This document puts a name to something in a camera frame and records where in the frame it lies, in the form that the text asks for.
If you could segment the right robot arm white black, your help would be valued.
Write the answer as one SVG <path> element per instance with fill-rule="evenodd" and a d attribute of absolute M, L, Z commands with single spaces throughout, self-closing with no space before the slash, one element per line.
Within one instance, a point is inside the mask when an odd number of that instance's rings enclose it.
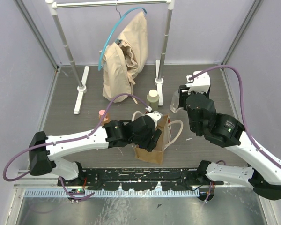
<path fill-rule="evenodd" d="M 190 131 L 233 152 L 248 164 L 233 167 L 202 160 L 196 170 L 198 183 L 232 182 L 251 188 L 266 199 L 280 200 L 281 160 L 249 139 L 244 125 L 237 119 L 216 112 L 208 92 L 189 91 L 189 87 L 181 85 L 178 94 L 178 106 L 187 112 Z"/>

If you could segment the pink cap amber bottle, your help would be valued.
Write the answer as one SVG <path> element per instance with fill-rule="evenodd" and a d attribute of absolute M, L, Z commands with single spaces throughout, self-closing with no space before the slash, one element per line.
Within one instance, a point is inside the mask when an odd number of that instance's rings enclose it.
<path fill-rule="evenodd" d="M 108 123 L 110 121 L 109 113 L 106 110 L 102 109 L 98 112 L 99 120 L 101 120 L 101 125 Z"/>

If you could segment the cream lid green jar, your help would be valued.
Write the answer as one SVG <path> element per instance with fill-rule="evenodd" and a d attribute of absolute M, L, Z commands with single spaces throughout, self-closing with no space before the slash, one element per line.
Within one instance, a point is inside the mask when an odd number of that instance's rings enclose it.
<path fill-rule="evenodd" d="M 152 108 L 152 111 L 158 110 L 159 94 L 157 90 L 150 90 L 147 94 L 147 104 Z"/>

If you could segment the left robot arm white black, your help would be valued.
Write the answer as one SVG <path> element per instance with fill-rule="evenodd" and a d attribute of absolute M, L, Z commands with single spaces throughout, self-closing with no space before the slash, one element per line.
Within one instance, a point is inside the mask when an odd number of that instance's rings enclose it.
<path fill-rule="evenodd" d="M 93 130 L 64 136 L 47 136 L 45 132 L 34 134 L 30 142 L 30 175 L 55 174 L 68 180 L 74 186 L 84 182 L 82 166 L 63 157 L 74 153 L 139 145 L 152 151 L 161 135 L 157 128 L 162 115 L 154 111 L 137 119 L 112 120 Z"/>

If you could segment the dark cap clear bottle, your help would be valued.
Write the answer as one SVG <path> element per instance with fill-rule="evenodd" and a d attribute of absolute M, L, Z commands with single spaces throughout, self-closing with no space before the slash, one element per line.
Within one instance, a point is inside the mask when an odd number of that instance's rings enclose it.
<path fill-rule="evenodd" d="M 170 110 L 173 113 L 177 113 L 178 111 L 181 111 L 184 109 L 184 96 L 177 90 L 173 93 L 171 104 L 170 104 Z"/>

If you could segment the canvas tote bag with handles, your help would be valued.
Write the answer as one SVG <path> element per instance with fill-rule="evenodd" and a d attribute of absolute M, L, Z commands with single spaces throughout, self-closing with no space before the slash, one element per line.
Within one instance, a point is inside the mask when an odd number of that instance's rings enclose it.
<path fill-rule="evenodd" d="M 180 128 L 176 136 L 172 138 L 171 126 L 175 124 L 179 124 Z M 141 148 L 137 145 L 134 147 L 135 159 L 147 163 L 162 165 L 164 151 L 179 138 L 183 127 L 184 124 L 181 120 L 171 120 L 169 115 L 162 116 L 162 118 L 158 121 L 156 128 L 162 132 L 157 141 L 156 147 L 151 152 L 148 152 L 144 148 Z"/>

